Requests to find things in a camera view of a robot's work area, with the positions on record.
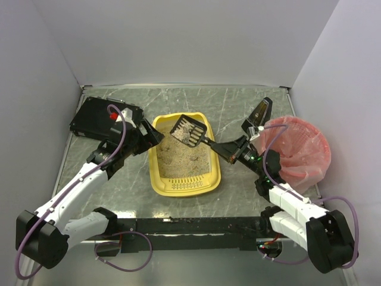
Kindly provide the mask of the black litter scoop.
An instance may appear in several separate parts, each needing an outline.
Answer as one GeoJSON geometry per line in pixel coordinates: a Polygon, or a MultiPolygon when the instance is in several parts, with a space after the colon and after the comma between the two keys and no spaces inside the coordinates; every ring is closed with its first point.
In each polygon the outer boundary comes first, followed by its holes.
{"type": "Polygon", "coordinates": [[[179,117],[170,131],[170,135],[189,148],[195,148],[200,143],[209,147],[216,143],[207,137],[207,126],[204,123],[185,114],[179,117]]]}

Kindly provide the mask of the yellow litter box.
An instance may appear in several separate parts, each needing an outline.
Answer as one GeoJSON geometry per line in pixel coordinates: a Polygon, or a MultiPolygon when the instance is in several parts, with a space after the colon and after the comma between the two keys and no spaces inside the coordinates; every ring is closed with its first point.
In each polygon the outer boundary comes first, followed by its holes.
{"type": "MultiPolygon", "coordinates": [[[[207,137],[214,140],[214,134],[206,116],[200,112],[172,113],[157,116],[152,125],[156,130],[159,128],[173,127],[179,117],[184,114],[207,126],[207,137]]],[[[151,185],[156,193],[165,197],[192,197],[213,191],[221,181],[221,169],[218,155],[209,150],[209,172],[199,176],[185,176],[181,178],[166,178],[160,174],[158,163],[158,147],[148,151],[149,174],[151,185]]]]}

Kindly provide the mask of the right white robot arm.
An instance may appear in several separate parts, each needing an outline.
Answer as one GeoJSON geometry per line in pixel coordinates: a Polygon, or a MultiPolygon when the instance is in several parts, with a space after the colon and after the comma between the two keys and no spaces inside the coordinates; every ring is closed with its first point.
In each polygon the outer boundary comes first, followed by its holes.
{"type": "Polygon", "coordinates": [[[268,148],[259,154],[245,136],[224,143],[209,139],[207,145],[227,162],[239,161],[258,175],[258,193],[274,205],[264,211],[270,229],[304,248],[318,271],[348,269],[355,263],[359,232],[350,230],[342,212],[324,209],[287,184],[279,175],[278,152],[268,148]]]}

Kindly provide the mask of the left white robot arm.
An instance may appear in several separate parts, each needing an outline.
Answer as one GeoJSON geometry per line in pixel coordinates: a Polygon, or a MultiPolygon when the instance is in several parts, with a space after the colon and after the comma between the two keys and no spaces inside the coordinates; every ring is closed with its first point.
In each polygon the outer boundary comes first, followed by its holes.
{"type": "Polygon", "coordinates": [[[117,215],[103,207],[81,219],[71,220],[71,217],[124,166],[126,158],[148,151],[163,138],[145,119],[137,125],[115,122],[108,137],[91,152],[77,175],[56,196],[34,212],[20,213],[16,220],[17,256],[25,255],[51,269],[82,241],[97,235],[114,236],[118,229],[117,215]]]}

